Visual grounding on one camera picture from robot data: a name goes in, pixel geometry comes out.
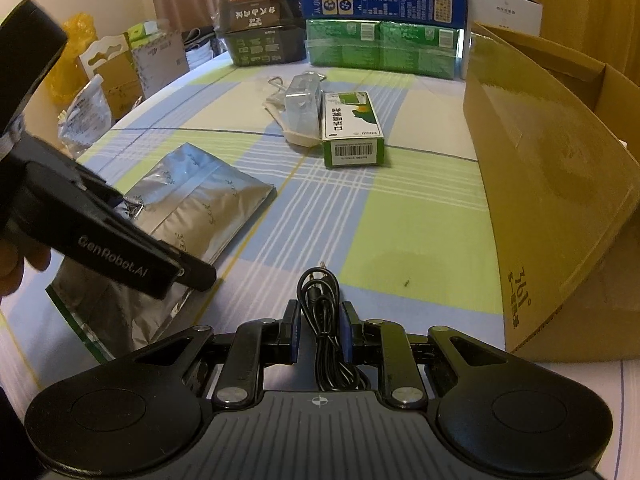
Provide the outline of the person's left hand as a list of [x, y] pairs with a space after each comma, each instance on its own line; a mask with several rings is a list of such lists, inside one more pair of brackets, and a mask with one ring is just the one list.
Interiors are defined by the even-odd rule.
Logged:
[[10, 296], [20, 288], [25, 263], [39, 272], [47, 270], [51, 261], [51, 248], [36, 243], [26, 252], [12, 240], [2, 237], [0, 244], [0, 296]]

